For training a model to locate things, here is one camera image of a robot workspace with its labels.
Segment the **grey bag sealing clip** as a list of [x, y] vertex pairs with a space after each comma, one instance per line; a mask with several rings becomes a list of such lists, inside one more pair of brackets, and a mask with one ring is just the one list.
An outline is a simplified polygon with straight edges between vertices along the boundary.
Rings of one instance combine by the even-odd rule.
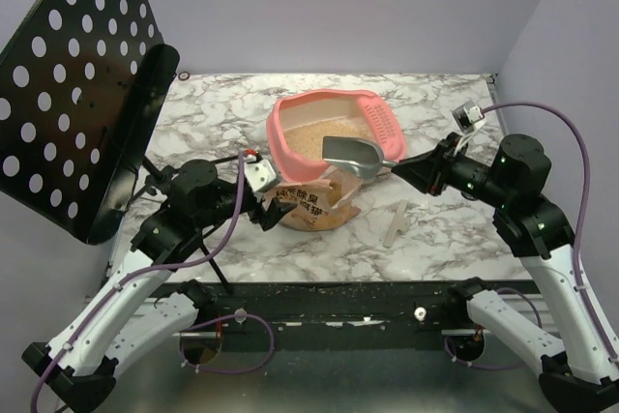
[[403, 199], [398, 203], [396, 212], [394, 213], [392, 221], [383, 240], [383, 246], [385, 248], [390, 248], [396, 240], [397, 236], [400, 233], [405, 233], [409, 229], [410, 222], [409, 218], [407, 217], [407, 208], [407, 200]]

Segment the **beige cat litter bag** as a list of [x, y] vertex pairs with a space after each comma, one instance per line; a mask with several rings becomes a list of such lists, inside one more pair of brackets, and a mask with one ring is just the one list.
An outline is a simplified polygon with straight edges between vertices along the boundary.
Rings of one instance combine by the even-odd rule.
[[298, 231], [332, 230], [355, 218], [361, 210], [353, 205], [363, 180], [338, 168], [328, 168], [319, 179], [306, 183], [280, 183], [265, 196], [295, 203], [280, 224]]

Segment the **silver metal litter scoop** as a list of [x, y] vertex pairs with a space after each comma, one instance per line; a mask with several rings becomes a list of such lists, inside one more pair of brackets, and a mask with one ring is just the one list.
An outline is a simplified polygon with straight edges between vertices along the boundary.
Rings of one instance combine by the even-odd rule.
[[325, 136], [322, 159], [327, 164], [362, 180], [370, 180], [383, 169], [391, 170], [397, 162], [388, 161], [381, 147], [370, 140], [354, 137]]

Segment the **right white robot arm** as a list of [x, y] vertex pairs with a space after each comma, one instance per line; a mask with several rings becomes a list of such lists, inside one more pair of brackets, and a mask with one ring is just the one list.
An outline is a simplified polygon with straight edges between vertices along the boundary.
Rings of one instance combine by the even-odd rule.
[[453, 188], [494, 210], [492, 223], [527, 270], [551, 314], [554, 337], [506, 304], [479, 278], [452, 285], [447, 320], [480, 326], [507, 345], [537, 376], [558, 412], [602, 412], [618, 402], [618, 368], [603, 348], [583, 301], [587, 279], [572, 262], [575, 233], [563, 211], [542, 193], [551, 169], [544, 147], [523, 134], [504, 137], [491, 165], [457, 152], [450, 133], [420, 156], [392, 169], [419, 192]]

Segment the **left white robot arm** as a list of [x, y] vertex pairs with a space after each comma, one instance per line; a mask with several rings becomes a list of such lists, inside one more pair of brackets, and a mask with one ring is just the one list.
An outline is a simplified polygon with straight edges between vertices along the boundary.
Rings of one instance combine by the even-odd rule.
[[227, 182], [215, 162], [192, 160], [156, 169], [145, 186], [164, 195], [159, 209], [140, 226], [123, 262], [90, 303], [49, 342], [33, 342], [24, 363], [39, 380], [30, 399], [37, 411], [43, 387], [73, 412], [92, 412], [110, 395], [121, 375], [172, 334], [207, 329], [215, 316], [212, 296], [190, 280], [168, 301], [138, 320], [133, 315], [170, 276], [212, 261], [226, 246], [238, 219], [248, 215], [272, 229], [294, 204], [262, 196], [279, 181], [271, 163], [253, 151], [234, 156], [237, 178]]

